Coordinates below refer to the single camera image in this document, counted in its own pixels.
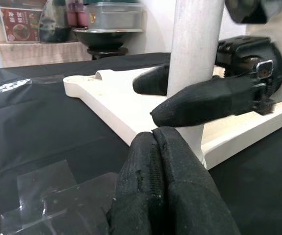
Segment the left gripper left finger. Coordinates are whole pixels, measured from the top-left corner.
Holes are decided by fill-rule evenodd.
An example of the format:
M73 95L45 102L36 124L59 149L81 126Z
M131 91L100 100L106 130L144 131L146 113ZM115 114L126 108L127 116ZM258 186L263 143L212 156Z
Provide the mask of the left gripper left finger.
M109 235L163 235L165 185L158 143L137 134L118 175L108 216Z

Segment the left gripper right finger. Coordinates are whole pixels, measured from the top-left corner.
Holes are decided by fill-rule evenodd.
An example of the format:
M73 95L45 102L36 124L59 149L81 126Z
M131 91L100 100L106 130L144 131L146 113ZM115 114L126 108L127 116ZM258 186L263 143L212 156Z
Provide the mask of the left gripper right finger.
M172 127L154 129L168 192L173 235L241 235L204 165Z

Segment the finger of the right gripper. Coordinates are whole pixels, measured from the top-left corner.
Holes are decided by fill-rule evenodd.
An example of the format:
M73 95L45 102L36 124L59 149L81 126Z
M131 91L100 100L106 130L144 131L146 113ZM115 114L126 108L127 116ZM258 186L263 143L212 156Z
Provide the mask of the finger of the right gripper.
M137 76L132 83L137 94L166 96L168 89L169 66L150 69Z
M151 111L156 126L187 127L251 111L250 77L212 79L187 86Z

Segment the white plastic table leg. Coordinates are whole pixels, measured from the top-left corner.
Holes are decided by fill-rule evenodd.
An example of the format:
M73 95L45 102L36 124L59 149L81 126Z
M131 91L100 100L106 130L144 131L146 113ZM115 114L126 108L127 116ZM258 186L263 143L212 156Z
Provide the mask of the white plastic table leg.
M176 0L167 97L213 76L225 0Z

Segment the white plastic table top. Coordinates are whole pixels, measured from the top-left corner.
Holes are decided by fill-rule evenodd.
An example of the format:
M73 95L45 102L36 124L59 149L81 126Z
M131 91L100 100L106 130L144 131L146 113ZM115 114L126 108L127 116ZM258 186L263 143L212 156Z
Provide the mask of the white plastic table top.
M63 83L67 96L80 99L126 144L131 144L138 133L155 128L150 112L166 100L165 96L134 92L132 81L144 72L100 70L90 76L65 77ZM179 128L179 133L202 164L211 169L280 128L282 102L265 116L249 112L204 126Z

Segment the clear container green lid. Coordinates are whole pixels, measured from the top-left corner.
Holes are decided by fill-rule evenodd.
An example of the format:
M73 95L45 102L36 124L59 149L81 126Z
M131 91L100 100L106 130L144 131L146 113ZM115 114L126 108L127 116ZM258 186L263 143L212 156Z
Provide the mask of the clear container green lid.
M136 0L88 0L88 27L97 31L143 31L143 5Z

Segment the clear tape patch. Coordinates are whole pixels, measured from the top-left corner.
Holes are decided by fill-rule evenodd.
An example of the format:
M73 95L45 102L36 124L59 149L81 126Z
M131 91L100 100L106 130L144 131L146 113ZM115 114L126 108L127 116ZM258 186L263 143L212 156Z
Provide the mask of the clear tape patch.
M5 84L2 84L0 86L0 93L11 91L11 90L14 90L18 87L21 87L21 86L27 85L27 84L29 85L31 83L32 83L31 79L23 79L23 80L18 80L18 81L11 82L11 83L5 83Z
M20 205L0 216L0 235L109 235L117 176L77 184L66 161L18 176Z

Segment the black tablecloth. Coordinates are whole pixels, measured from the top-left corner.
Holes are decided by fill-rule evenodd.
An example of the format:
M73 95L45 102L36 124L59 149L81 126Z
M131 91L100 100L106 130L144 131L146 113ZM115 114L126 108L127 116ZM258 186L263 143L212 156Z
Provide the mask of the black tablecloth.
M77 183L118 172L128 146L82 101L67 97L64 76L168 63L169 53L0 69L0 214L19 206L19 175L65 160ZM282 128L210 169L242 235L282 235Z

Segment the red print box orange lid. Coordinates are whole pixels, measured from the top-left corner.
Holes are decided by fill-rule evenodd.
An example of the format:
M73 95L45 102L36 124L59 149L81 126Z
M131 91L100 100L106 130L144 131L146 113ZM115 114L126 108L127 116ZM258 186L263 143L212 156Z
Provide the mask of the red print box orange lid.
M42 10L0 6L2 29L7 43L39 43Z

